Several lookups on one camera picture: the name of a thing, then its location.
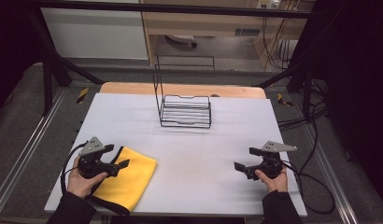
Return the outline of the person's left hand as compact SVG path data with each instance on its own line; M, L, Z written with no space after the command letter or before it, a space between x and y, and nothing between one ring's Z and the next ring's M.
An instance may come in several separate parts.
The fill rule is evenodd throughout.
M68 176L67 191L78 196L80 199L84 199L91 193L95 185L107 177L107 173L101 173L93 178L86 179L79 173L78 160L79 157L74 159L73 170Z

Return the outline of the white cabinet panel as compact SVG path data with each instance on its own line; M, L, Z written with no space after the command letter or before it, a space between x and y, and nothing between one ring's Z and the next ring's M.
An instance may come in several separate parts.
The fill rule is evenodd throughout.
M43 8L57 51L68 58L148 58L138 12Z

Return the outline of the white power strip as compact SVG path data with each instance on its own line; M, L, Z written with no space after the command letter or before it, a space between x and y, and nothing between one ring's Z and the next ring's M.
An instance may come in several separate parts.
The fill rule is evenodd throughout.
M280 5L281 0L257 0L256 8L260 9L276 9Z

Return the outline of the yellow black hazard tape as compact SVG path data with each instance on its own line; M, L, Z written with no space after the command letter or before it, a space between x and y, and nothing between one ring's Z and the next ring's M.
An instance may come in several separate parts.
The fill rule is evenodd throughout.
M277 102L281 105L286 105L286 106L293 106L293 103L292 102L289 102L289 101L285 101L282 94L281 93L278 93L277 94Z
M79 105L79 104L82 104L82 102L83 102L85 96L87 95L88 91L89 91L89 88L83 88L83 89L81 90L81 92L80 92L80 94L79 94L79 96L78 96L78 98L77 98L77 104L78 104L78 105Z

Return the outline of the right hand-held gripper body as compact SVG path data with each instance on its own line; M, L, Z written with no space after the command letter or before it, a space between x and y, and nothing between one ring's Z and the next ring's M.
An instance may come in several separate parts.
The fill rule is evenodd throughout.
M297 147L289 146L273 141L267 141L261 148L259 148L263 155L262 163L246 168L247 179L258 180L259 177L255 175L256 170L263 171L268 177L276 178L282 170L282 160L280 159L280 152L295 151Z

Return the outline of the black curtain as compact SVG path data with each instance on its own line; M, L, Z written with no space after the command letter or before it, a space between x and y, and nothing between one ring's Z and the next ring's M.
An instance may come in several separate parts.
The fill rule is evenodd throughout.
M383 0L348 0L325 41L316 71L335 127L383 201Z
M24 13L22 0L0 0L0 108L23 77L41 62L36 34Z

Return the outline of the black metal frame bar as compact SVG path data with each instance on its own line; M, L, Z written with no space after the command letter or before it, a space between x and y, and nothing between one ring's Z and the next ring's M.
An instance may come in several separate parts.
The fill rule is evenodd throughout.
M239 7L203 7L203 6L132 4L132 3L90 2L90 1L65 1L65 0L30 0L29 3L34 7L106 10L106 11L184 13L184 14L249 16L249 17L290 18L290 19L318 19L321 17L321 14L316 12L311 12L311 11L250 9L250 8L239 8Z

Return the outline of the yellow cloth with black trim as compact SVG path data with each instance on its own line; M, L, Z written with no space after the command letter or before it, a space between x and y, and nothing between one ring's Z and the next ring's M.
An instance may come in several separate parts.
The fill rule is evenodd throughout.
M129 216L151 180L157 161L128 147L121 147L113 161L129 161L116 177L105 179L90 199L120 216Z

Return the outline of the white table mat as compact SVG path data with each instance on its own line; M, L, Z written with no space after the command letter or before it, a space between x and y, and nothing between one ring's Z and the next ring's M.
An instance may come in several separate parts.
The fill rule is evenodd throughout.
M98 93L75 140L96 136L157 161L137 216L256 217L266 187L234 169L260 163L249 153L281 142L267 99L213 97L208 129L161 126L152 95Z

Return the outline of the wooden desk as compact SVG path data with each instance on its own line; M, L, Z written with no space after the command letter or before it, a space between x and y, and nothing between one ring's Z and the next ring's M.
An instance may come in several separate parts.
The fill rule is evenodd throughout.
M142 4L256 8L257 0L139 0ZM309 11L315 0L281 0L276 9ZM196 35L196 36L244 36L266 67L274 58L282 40L297 40L305 27L305 19L268 17L205 15L184 13L144 12L142 14L146 36Z

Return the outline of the aluminium floor rail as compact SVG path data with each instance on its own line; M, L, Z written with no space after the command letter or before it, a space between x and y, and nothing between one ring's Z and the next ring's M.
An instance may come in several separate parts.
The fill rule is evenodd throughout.
M352 206L350 205L348 198L343 191L340 181L337 178L333 167L331 166L329 160L326 158L323 148L318 141L317 131L314 130L314 126L312 124L306 124L305 132L307 133L309 141L312 143L313 148L315 149L313 155L317 160L329 190L333 194L336 209L342 218L343 223L358 224L358 219L354 213L354 210L352 209Z
M54 99L51 101L52 108L45 116L43 116L40 119L31 136L29 137L28 142L23 147L19 157L11 167L11 170L7 174L7 177L0 186L0 213L2 212L5 204L7 203L7 200L10 197L12 191L15 189L15 186L17 185L18 181L20 180L26 165L29 163L29 160L34 155L37 146L39 145L42 137L48 129L66 93L67 88L60 88L57 91L57 93L54 96Z

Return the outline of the black metal frame leg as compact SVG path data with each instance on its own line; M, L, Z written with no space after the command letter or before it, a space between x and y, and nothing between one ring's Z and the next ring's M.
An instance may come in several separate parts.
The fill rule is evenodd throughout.
M285 77L291 78L291 81L287 86L289 93L295 93L300 89L304 90L302 114L307 121L312 120L312 115L310 114L312 71L311 66L308 63L296 63L280 74L271 77L260 84L257 84L257 87L265 89Z
M43 58L44 116L48 115L53 108L52 79L55 78L61 87L69 87L72 83L67 69L87 78L94 84L102 85L105 83L104 80L82 70L60 55L54 46L50 31L44 21L43 14L38 7L28 7L24 14L30 23L31 29L37 35L40 52Z

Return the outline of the black wire rack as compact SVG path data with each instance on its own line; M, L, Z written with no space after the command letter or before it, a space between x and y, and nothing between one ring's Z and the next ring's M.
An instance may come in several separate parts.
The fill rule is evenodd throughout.
M152 75L159 122L162 127L209 129L212 123L211 102L208 93L172 93L167 79L214 77L213 56L157 55Z

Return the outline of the person's right hand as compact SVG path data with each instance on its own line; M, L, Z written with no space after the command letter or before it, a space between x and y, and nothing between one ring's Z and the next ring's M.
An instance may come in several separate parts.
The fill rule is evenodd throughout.
M255 175L264 183L269 192L287 192L288 191L288 177L287 168L283 167L279 175L272 179L268 177L263 171L256 170Z

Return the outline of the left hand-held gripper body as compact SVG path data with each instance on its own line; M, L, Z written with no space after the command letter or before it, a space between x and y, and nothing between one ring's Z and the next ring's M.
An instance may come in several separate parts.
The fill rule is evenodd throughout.
M113 168L112 163L101 161L102 156L105 154L105 146L106 145L94 136L79 152L78 168L84 178L90 179L101 173L111 175L110 173Z

